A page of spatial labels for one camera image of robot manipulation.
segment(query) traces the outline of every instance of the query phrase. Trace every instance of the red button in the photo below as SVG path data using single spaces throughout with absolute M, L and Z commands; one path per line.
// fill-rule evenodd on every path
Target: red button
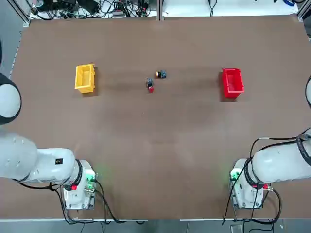
M 154 88 L 152 86 L 148 88 L 149 93 L 153 93 L 153 91 L 154 91 Z

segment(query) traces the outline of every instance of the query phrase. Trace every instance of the brown table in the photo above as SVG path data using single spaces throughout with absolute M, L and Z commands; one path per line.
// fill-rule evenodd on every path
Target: brown table
M 222 218 L 229 171 L 251 143 L 310 126 L 310 54 L 294 15 L 33 21 L 12 74 L 23 108 L 6 128 L 90 161 L 117 218 Z M 75 67 L 88 63 L 97 67 L 96 92 L 83 97 Z M 242 70 L 236 102 L 221 96 L 223 67 Z M 148 94 L 145 79 L 156 69 L 168 76 Z M 274 187 L 282 218 L 311 217 L 311 180 Z M 0 193 L 0 218 L 62 218 L 54 193 L 6 179 Z M 273 218 L 276 208 L 272 198 L 254 216 Z M 103 219 L 99 202 L 79 212 L 88 217 Z

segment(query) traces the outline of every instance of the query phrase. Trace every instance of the red object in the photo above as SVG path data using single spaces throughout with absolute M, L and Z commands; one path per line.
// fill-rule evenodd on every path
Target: red object
M 223 86 L 226 98 L 235 99 L 241 93 L 244 93 L 241 70 L 236 68 L 224 68 Z
M 148 92 L 149 92 L 149 93 L 153 93 L 153 91 L 154 91 L 154 87 L 153 87 L 153 86 L 151 86 L 151 87 L 148 88 Z

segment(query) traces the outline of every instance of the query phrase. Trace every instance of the yellow object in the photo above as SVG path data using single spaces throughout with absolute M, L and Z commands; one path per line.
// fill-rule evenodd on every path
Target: yellow object
M 78 89 L 82 94 L 93 92 L 95 88 L 94 76 L 94 64 L 77 66 L 74 89 Z

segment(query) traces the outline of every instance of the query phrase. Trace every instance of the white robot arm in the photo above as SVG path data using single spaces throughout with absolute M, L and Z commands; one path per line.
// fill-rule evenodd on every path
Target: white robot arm
M 21 94 L 16 85 L 0 73 L 0 125 L 20 113 Z M 95 172 L 85 160 L 76 160 L 64 148 L 37 149 L 16 133 L 0 128 L 0 177 L 23 183 L 54 182 L 63 187 L 67 209 L 93 209 Z
M 260 208 L 265 185 L 311 178 L 309 155 L 311 155 L 311 129 L 293 141 L 277 143 L 256 152 L 252 161 L 250 158 L 239 159 L 230 172 L 231 185 L 236 181 L 232 192 L 234 206 L 247 209 Z

